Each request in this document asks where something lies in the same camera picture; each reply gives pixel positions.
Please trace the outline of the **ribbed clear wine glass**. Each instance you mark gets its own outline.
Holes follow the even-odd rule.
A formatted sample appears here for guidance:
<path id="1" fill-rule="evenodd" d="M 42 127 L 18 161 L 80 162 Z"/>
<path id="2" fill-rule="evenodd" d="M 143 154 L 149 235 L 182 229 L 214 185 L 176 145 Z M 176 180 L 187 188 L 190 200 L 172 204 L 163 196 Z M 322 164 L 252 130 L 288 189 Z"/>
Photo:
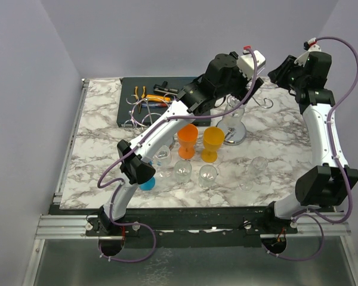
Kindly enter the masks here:
<path id="1" fill-rule="evenodd" d="M 243 130 L 245 125 L 242 123 L 242 117 L 245 113 L 245 105 L 240 105 L 240 101 L 229 96 L 227 99 L 227 105 L 225 112 L 229 111 L 223 117 L 223 123 L 230 131 Z"/>

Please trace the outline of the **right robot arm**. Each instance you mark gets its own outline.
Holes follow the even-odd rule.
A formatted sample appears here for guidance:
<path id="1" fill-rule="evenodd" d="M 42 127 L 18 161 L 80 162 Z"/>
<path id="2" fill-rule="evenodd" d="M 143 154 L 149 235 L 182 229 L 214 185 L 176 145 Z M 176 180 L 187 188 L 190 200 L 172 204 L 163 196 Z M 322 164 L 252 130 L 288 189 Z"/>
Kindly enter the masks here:
<path id="1" fill-rule="evenodd" d="M 305 52 L 299 58 L 289 55 L 268 74 L 271 83 L 295 92 L 312 150 L 312 168 L 297 179 L 295 192 L 272 203 L 273 213 L 263 217 L 263 228 L 271 234 L 284 227 L 284 219 L 304 209 L 339 206 L 347 188 L 358 181 L 358 170 L 349 167 L 334 126 L 333 92 L 325 88 L 331 63 L 327 53 Z"/>

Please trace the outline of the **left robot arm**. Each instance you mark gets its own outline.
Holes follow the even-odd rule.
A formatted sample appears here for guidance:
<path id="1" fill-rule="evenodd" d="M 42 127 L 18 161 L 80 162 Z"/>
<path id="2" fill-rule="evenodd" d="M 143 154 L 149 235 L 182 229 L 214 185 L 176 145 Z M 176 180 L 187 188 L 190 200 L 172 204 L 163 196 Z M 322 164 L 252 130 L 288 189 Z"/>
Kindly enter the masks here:
<path id="1" fill-rule="evenodd" d="M 216 55 L 206 72 L 183 86 L 174 102 L 147 130 L 129 142 L 118 142 L 119 159 L 97 182 L 98 188 L 118 182 L 109 201 L 100 207 L 100 229 L 105 234 L 114 235 L 120 230 L 119 219 L 125 216 L 136 189 L 155 175 L 150 162 L 160 147 L 195 120 L 210 119 L 209 111 L 220 98 L 231 95 L 241 104 L 248 102 L 263 84 L 258 74 L 265 64 L 263 54 L 250 48 L 245 48 L 242 55 Z"/>

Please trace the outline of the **yellow plastic goblet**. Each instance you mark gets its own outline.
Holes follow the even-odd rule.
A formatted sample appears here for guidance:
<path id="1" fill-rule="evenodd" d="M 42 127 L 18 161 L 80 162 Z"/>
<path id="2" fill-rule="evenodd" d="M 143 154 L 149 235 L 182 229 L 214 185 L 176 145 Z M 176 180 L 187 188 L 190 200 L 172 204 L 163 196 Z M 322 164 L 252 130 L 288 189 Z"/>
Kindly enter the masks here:
<path id="1" fill-rule="evenodd" d="M 215 126 L 207 128 L 203 133 L 201 159 L 206 163 L 213 163 L 217 159 L 217 151 L 224 142 L 224 132 Z"/>

